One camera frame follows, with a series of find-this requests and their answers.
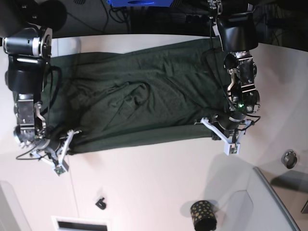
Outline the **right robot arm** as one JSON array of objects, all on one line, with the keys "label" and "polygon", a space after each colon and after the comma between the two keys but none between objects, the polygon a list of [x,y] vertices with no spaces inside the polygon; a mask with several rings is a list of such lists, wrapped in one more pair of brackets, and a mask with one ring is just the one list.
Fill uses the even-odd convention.
[{"label": "right robot arm", "polygon": [[14,94],[17,125],[13,135],[28,151],[18,160],[38,160],[61,175],[69,170],[65,156],[76,130],[50,125],[50,111],[62,82],[62,71],[51,65],[55,31],[67,19],[58,0],[3,0],[0,3],[0,40],[8,55],[5,83]]}]

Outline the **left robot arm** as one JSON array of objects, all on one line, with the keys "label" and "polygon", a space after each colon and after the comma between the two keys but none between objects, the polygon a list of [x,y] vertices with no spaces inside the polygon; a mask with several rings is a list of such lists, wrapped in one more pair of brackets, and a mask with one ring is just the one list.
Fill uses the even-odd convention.
[{"label": "left robot arm", "polygon": [[199,0],[218,28],[222,51],[226,53],[224,68],[231,78],[223,87],[227,100],[225,115],[210,118],[212,131],[236,144],[240,136],[259,121],[260,95],[255,87],[257,66],[250,51],[258,46],[253,13],[258,0]]}]

